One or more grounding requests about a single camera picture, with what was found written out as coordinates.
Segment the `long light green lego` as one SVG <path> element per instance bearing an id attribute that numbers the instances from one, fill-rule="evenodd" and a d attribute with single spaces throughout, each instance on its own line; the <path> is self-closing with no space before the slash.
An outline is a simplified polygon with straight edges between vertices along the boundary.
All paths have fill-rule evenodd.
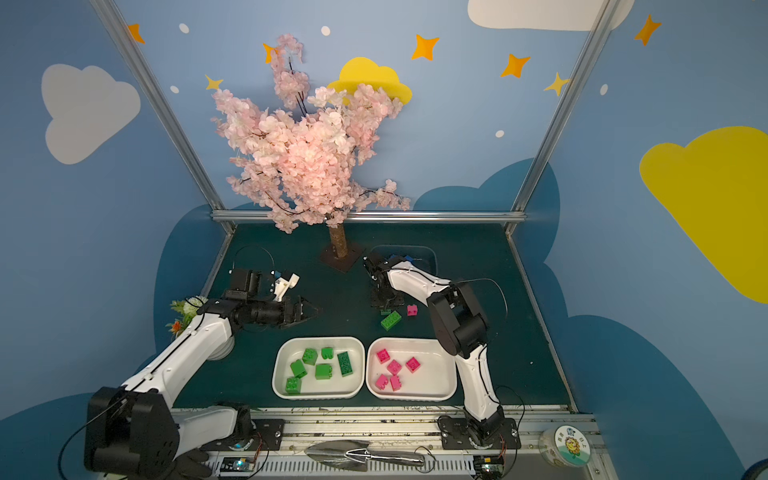
<path id="1" fill-rule="evenodd" d="M 389 312 L 380 322 L 381 327 L 389 332 L 392 330 L 400 321 L 402 320 L 402 316 L 397 311 L 391 311 Z"/>

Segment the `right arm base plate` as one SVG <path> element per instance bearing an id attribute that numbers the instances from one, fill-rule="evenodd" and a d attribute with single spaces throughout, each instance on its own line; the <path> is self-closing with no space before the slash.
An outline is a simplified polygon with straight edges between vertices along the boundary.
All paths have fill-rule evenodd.
<path id="1" fill-rule="evenodd" d="M 488 426 L 466 418 L 442 415 L 436 424 L 444 450 L 516 450 L 522 445 L 513 419 L 502 419 Z"/>

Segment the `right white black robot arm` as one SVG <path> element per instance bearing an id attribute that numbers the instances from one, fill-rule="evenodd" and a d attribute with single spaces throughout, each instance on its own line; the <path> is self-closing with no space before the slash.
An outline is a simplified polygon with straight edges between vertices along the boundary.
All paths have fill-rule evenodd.
<path id="1" fill-rule="evenodd" d="M 437 341 L 455 360 L 469 436 L 475 445 L 489 446 L 501 433 L 505 414 L 488 365 L 490 322 L 470 283 L 430 274 L 403 256 L 370 253 L 363 265 L 373 281 L 374 307 L 399 306 L 403 295 L 427 307 Z"/>

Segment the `long dark green lego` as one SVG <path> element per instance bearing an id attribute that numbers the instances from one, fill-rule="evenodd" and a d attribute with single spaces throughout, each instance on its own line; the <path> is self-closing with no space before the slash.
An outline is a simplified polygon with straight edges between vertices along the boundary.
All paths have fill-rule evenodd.
<path id="1" fill-rule="evenodd" d="M 348 351 L 339 352 L 337 354 L 337 361 L 340 373 L 343 377 L 350 376 L 354 373 L 352 360 Z"/>

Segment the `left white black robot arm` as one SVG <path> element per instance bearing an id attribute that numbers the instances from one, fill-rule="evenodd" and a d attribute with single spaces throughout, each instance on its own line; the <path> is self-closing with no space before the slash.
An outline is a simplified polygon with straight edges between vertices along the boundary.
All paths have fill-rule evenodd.
<path id="1" fill-rule="evenodd" d="M 248 324 L 286 328 L 309 319 L 310 304 L 287 293 L 299 277 L 274 277 L 271 295 L 258 296 L 260 273 L 234 269 L 222 297 L 195 308 L 189 325 L 146 367 L 117 388 L 103 387 L 89 400 L 84 426 L 87 470 L 134 479 L 170 475 L 183 455 L 211 442 L 241 446 L 252 441 L 247 407 L 227 404 L 175 414 L 175 400 L 207 361 L 226 357 Z"/>

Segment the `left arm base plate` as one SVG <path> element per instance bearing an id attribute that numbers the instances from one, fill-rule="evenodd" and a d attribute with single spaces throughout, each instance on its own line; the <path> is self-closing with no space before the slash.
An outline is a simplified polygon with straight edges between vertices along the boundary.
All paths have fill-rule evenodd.
<path id="1" fill-rule="evenodd" d="M 286 422 L 283 419 L 255 419 L 251 421 L 251 437 L 239 443 L 221 439 L 200 447 L 207 452 L 256 452 L 261 449 L 278 451 L 280 449 Z"/>

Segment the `green lego brick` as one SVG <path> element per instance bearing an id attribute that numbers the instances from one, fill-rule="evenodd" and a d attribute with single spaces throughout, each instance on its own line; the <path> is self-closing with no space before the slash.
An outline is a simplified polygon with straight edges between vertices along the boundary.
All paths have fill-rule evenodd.
<path id="1" fill-rule="evenodd" d="M 306 348 L 302 355 L 302 361 L 305 365 L 314 366 L 318 360 L 318 352 L 314 348 Z"/>
<path id="2" fill-rule="evenodd" d="M 285 382 L 285 394 L 289 396 L 300 395 L 302 389 L 302 379 L 300 377 L 291 376 L 286 379 Z"/>
<path id="3" fill-rule="evenodd" d="M 330 380 L 333 377 L 333 366 L 328 363 L 321 363 L 315 366 L 316 380 Z"/>
<path id="4" fill-rule="evenodd" d="M 305 363 L 301 359 L 291 362 L 290 369 L 293 376 L 297 379 L 301 379 L 307 375 Z"/>

